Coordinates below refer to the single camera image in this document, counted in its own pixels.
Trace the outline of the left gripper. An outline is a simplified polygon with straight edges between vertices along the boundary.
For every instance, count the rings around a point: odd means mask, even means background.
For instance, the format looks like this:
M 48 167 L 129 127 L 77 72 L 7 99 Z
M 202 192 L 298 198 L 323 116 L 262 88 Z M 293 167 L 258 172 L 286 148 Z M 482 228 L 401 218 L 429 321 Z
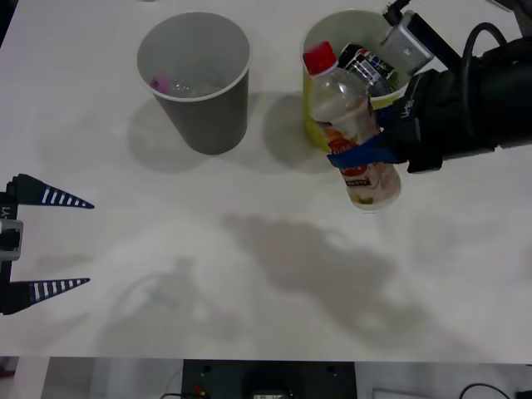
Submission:
M 74 288 L 89 283 L 89 278 L 11 282 L 12 262 L 19 258 L 19 222 L 17 203 L 94 209 L 95 206 L 64 190 L 30 175 L 16 177 L 1 192 L 1 314 L 12 315 Z

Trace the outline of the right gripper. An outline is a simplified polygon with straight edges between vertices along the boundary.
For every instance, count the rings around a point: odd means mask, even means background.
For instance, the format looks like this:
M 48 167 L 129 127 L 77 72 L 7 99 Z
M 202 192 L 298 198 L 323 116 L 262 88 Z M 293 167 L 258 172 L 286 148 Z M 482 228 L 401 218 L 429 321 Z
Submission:
M 334 167 L 407 163 L 412 174 L 436 171 L 466 135 L 461 80 L 450 71 L 415 75 L 399 99 L 374 113 L 383 141 L 375 137 L 328 155 Z

